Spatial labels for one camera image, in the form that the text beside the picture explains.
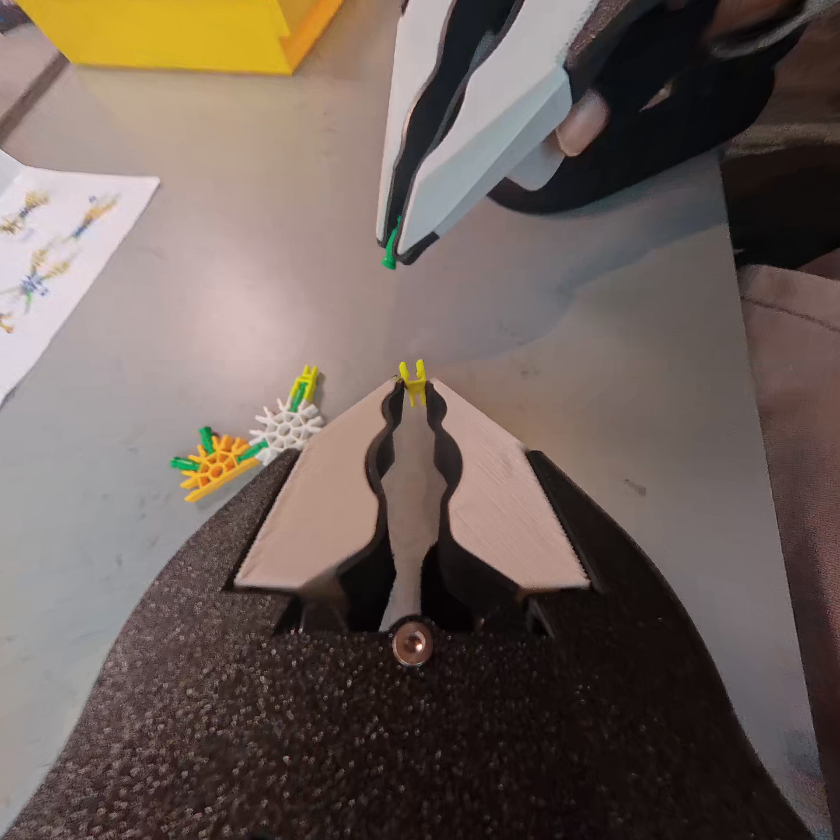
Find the toy construction model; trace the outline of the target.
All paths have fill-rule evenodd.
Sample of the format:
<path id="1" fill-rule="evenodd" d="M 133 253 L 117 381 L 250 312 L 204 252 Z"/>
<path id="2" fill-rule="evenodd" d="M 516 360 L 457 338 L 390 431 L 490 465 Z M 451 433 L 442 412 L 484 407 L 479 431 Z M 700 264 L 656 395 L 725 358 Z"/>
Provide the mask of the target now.
<path id="1" fill-rule="evenodd" d="M 280 455 L 299 452 L 325 425 L 314 398 L 320 369 L 306 365 L 295 379 L 286 400 L 264 406 L 255 416 L 257 429 L 247 438 L 218 434 L 210 426 L 198 431 L 196 451 L 175 456 L 170 466 L 183 476 L 185 502 L 197 503 L 258 467 L 267 467 Z"/>

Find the grey desk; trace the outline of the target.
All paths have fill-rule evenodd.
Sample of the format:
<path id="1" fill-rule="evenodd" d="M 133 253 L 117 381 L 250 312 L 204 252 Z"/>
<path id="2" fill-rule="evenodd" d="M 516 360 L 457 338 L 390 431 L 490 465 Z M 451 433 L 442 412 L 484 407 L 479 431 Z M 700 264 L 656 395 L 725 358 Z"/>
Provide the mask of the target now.
<path id="1" fill-rule="evenodd" d="M 814 760 L 716 155 L 594 209 L 477 206 L 382 268 L 398 7 L 350 2 L 294 77 L 69 66 L 2 148 L 154 175 L 132 232 L 2 407 L 2 831 L 165 563 L 249 480 L 169 458 L 245 434 L 304 364 L 336 417 L 425 360 L 545 452 L 689 608 L 794 807 Z"/>

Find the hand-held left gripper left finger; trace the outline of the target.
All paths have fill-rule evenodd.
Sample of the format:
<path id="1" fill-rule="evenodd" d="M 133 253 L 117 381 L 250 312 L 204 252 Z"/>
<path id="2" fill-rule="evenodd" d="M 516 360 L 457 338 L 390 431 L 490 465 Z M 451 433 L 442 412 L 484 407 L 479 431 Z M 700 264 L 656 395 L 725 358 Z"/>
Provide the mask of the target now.
<path id="1" fill-rule="evenodd" d="M 386 381 L 300 452 L 234 578 L 237 589 L 302 592 L 375 543 L 387 524 L 382 478 L 393 463 L 404 383 Z"/>

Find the person's beige hoodie torso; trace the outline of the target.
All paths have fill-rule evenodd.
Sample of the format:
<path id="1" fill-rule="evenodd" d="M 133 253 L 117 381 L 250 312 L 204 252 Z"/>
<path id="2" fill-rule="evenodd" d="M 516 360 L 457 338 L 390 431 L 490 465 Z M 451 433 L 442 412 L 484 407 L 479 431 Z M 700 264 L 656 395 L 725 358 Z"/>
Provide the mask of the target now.
<path id="1" fill-rule="evenodd" d="M 738 283 L 822 779 L 838 837 L 838 280 L 746 266 Z"/>

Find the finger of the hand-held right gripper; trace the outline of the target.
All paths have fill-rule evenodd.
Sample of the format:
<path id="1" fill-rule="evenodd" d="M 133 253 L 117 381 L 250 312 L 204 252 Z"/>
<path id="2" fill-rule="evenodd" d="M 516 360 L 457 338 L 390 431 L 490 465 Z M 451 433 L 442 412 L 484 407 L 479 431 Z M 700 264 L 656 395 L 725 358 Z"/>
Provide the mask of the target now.
<path id="1" fill-rule="evenodd" d="M 460 108 L 469 75 L 518 15 L 515 1 L 401 2 L 385 126 L 376 237 L 399 249 L 421 164 Z"/>
<path id="2" fill-rule="evenodd" d="M 534 153 L 571 110 L 565 61 L 596 2 L 522 2 L 469 75 L 449 131 L 421 164 L 397 262 L 412 264 Z"/>

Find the black padded cushion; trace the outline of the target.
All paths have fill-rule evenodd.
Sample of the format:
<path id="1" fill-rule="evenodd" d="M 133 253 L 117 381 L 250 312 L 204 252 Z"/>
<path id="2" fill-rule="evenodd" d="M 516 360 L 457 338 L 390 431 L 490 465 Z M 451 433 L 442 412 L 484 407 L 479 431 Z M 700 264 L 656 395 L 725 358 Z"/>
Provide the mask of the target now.
<path id="1" fill-rule="evenodd" d="M 566 158 L 546 185 L 530 191 L 505 179 L 489 193 L 489 199 L 518 214 L 545 216 L 575 211 L 613 196 L 648 178 L 682 165 L 720 144 L 702 150 L 676 150 L 648 159 L 613 152 L 586 152 Z"/>

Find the yellow plastic bin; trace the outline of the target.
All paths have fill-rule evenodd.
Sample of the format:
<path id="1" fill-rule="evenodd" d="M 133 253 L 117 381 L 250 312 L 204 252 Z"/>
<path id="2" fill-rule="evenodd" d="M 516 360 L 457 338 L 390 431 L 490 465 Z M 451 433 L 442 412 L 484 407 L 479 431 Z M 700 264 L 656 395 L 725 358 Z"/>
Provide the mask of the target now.
<path id="1" fill-rule="evenodd" d="M 291 76 L 342 1 L 20 1 L 80 67 Z"/>

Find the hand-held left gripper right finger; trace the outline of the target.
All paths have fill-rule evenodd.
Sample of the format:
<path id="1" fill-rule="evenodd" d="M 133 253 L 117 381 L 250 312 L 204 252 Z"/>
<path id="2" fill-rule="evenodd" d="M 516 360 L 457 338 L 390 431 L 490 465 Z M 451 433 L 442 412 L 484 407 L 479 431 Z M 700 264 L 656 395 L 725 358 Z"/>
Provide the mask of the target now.
<path id="1" fill-rule="evenodd" d="M 427 385 L 427 420 L 446 483 L 440 525 L 454 549 L 499 573 L 515 592 L 587 588 L 589 577 L 525 444 L 439 379 Z"/>

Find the toy instruction sheet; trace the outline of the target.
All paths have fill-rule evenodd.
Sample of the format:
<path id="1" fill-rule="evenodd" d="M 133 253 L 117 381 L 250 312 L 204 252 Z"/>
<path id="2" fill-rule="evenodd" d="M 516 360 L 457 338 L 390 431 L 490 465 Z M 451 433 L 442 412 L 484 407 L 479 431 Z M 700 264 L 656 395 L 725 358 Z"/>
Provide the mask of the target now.
<path id="1" fill-rule="evenodd" d="M 1 400 L 34 367 L 160 186 L 1 153 Z"/>

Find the person's right hand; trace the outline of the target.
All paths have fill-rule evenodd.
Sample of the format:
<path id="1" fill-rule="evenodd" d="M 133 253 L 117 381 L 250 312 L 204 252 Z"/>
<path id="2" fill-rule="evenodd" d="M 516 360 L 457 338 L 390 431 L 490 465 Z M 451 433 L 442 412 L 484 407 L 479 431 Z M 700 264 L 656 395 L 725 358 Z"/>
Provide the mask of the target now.
<path id="1" fill-rule="evenodd" d="M 554 131 L 560 152 L 567 158 L 581 155 L 603 132 L 610 115 L 603 96 L 588 90 Z"/>

